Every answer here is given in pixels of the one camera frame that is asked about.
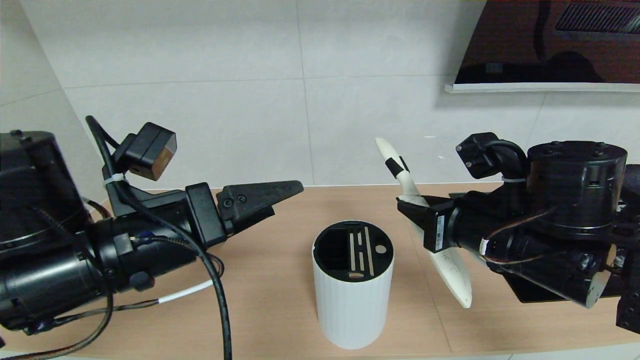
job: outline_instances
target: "white cylinder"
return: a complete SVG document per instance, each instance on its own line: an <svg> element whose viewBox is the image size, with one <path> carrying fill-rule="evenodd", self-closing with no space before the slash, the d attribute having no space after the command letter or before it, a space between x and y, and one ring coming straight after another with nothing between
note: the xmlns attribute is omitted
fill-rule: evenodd
<svg viewBox="0 0 640 360"><path fill-rule="evenodd" d="M346 233L334 231L322 240L327 231L340 227L346 228ZM322 241L330 251L318 249ZM349 350L371 344L382 333L387 319L394 266L388 236L366 222L334 224L316 239L312 258L317 314L325 336Z"/></svg>

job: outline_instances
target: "label sticker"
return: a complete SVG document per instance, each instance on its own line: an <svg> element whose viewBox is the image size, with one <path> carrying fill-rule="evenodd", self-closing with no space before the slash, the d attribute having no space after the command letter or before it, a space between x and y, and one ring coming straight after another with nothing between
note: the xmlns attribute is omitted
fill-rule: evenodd
<svg viewBox="0 0 640 360"><path fill-rule="evenodd" d="M436 251L442 249L444 239L444 215L438 217L438 227L436 228Z"/></svg>

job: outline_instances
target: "black cable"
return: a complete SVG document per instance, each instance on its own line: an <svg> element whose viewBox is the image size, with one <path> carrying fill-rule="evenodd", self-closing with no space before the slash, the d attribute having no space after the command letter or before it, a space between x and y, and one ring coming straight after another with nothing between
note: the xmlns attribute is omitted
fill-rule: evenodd
<svg viewBox="0 0 640 360"><path fill-rule="evenodd" d="M136 238L133 241L133 246L139 247L141 245L150 243L152 241L164 241L168 243L174 243L174 244L183 246L191 251L195 251L193 250L193 247L191 247L186 240L183 240L182 238L169 238L167 236L148 236L144 238ZM211 254L209 252L207 253L207 255L209 255L209 259L211 259L213 262L217 264L218 275L222 277L222 275L225 273L225 264L224 262L222 262L222 259L220 259L218 256L215 256L214 254Z"/></svg>
<svg viewBox="0 0 640 360"><path fill-rule="evenodd" d="M107 133L102 127L100 127L100 132L102 133L102 137L104 140L111 145L114 149L117 149L120 144L114 140L109 133Z"/></svg>
<svg viewBox="0 0 640 360"><path fill-rule="evenodd" d="M56 230L57 232L60 233L60 235L62 235L63 237L65 237L68 240L71 240L74 243L77 243L78 241L76 240L76 238L70 234L57 220L55 220L53 217L51 217L46 211L42 210L42 209L38 209L38 208L34 208L33 209L36 213L38 213L42 219L44 221L46 221L51 227L54 228L54 230ZM100 278L104 279L103 276L103 271L102 271L102 267L98 264L96 258L93 256L93 254L91 254L91 252L89 252L89 250L83 245L83 244L78 244L79 248L81 249L81 251L83 252L85 258L87 259L87 261L89 261L91 263L91 265L94 267L94 269L99 273ZM87 336L85 339L78 341L77 343L67 346L67 347L63 347L63 348L59 348L56 350L49 350L49 351L43 351L43 352L34 352L32 354L24 354L24 355L17 355L17 356L10 356L10 357L6 357L3 360L48 360L48 359L54 359L55 357L60 357L60 356L65 356L65 355L69 355L73 352L76 352L84 347L87 347L89 344L93 343L104 331L104 329L107 327L107 325L109 325L109 321L111 321L111 315L113 314L113 292L111 291L111 289L109 288L109 286L106 284L106 281L102 282L102 287L103 287L103 292L105 293L106 297L107 297L107 307L105 309L104 312L104 317L102 318L102 321L100 322L100 324L98 325L98 327L89 335Z"/></svg>
<svg viewBox="0 0 640 360"><path fill-rule="evenodd" d="M113 163L113 159L111 154L109 153L109 149L105 143L104 135L102 134L104 130L98 124L93 116L86 117L86 123L89 125L89 129L95 139L98 150L100 151L100 155L104 160L107 173L109 176L113 176L116 173L115 165ZM150 220L166 227L167 229L173 231L175 234L185 239L189 245L195 250L198 254L202 263L204 264L209 276L211 276L211 281L213 283L213 288L216 290L216 296L218 298L218 307L220 308L220 319L222 324L222 336L223 336L223 348L224 348L224 359L231 360L232 359L232 350L231 350L231 324L229 320L229 310L227 307L227 299L225 298L225 291L222 287L222 283L220 282L220 276L216 271L215 266L207 252L202 248L202 246L195 240L193 237L185 231L183 228L172 224L171 222L153 214L149 209L147 209L135 196L131 195L128 187L126 187L122 181L115 181L113 183L113 187L116 190L116 193L120 200L125 204L129 205L133 209L135 209L138 213L145 215Z"/></svg>
<svg viewBox="0 0 640 360"><path fill-rule="evenodd" d="M97 202L91 200L91 199L87 199L86 197L82 198L82 201L91 206L95 211L98 212L98 214L100 214L100 216L102 216L102 218L110 218L111 217L111 213L109 213L109 210L107 210L104 206L98 204Z"/></svg>
<svg viewBox="0 0 640 360"><path fill-rule="evenodd" d="M507 149L512 150L518 156L520 160L520 164L522 166L522 172L524 177L527 177L529 174L529 159L527 159L527 155L524 153L521 147L518 146L515 142L510 142L508 140L492 140L486 144L484 144L485 149L489 149L490 147L501 146L506 147Z"/></svg>
<svg viewBox="0 0 640 360"><path fill-rule="evenodd" d="M157 237L153 237L153 238L142 238L141 240L152 240L152 241L167 241L167 242L171 242L171 243L178 243L177 241L173 241L173 240L179 240L179 241L183 241L186 244L186 241L182 240L182 239L178 239L178 238L166 238L164 236L157 236ZM141 243L142 241L138 242L138 243L134 243L134 246L140 246L142 245ZM193 250L188 244L186 244L186 247L189 248L189 250ZM220 275L220 277L222 277L222 275L224 275L225 273L225 264L222 262L222 260L215 256L214 254L211 253L207 253L209 255L209 258L211 259L211 261L215 262L218 266L218 275ZM127 305L119 305L119 306L115 306L113 308L113 311L126 311L126 310L136 310L136 309L145 309L147 307L152 307L155 305L160 304L158 299L151 299L151 300L145 300L145 301L141 301L141 302L135 302L133 304L127 304ZM60 327L62 325L66 325L70 322L74 322L76 320L80 320L89 316L94 316L94 315L99 315L99 314L103 314L107 311L106 307L101 307L99 309L92 309L92 310L87 310L84 311L82 313L78 313L78 314L73 314L73 315L67 315L67 316L62 316L61 318L56 318L53 321L53 326L52 329L55 329L57 327Z"/></svg>

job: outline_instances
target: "white cable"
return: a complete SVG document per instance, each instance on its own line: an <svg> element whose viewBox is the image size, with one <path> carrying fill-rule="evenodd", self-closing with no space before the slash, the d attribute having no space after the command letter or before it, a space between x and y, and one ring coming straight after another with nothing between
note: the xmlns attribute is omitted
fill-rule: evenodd
<svg viewBox="0 0 640 360"><path fill-rule="evenodd" d="M171 300L175 300L175 299L179 299L183 296L187 296L189 294L193 294L197 291L200 291L202 289L206 289L208 287L210 287L211 285L213 285L213 281L209 280L209 281L205 281L202 284L197 284L196 286L192 286L188 289L184 289L182 291L178 291L177 293L172 293L170 295L167 296L163 296L158 298L158 304L162 304L163 302L169 302Z"/></svg>

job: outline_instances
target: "wooden table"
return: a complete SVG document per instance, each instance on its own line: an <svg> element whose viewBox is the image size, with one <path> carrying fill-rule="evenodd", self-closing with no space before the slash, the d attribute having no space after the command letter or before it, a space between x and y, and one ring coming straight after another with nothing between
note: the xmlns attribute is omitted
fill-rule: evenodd
<svg viewBox="0 0 640 360"><path fill-rule="evenodd" d="M422 193L487 191L495 183L422 185ZM597 347L640 340L617 328L618 299L590 310L570 302L521 304L503 278L465 257L473 304L463 309L438 277L408 223L396 210L399 186L307 188L275 207L276 216L213 251L226 264L223 284L231 315L235 359L445 357ZM316 317L311 245L326 226L345 219L376 224L391 237L396 265L387 324L370 346L340 349ZM166 295L207 280L200 263L158 278L156 287L116 296L126 304ZM49 350L84 338L99 316L27 337L3 336L7 350ZM221 336L214 290L157 307L116 313L82 356L108 359L219 359Z"/></svg>

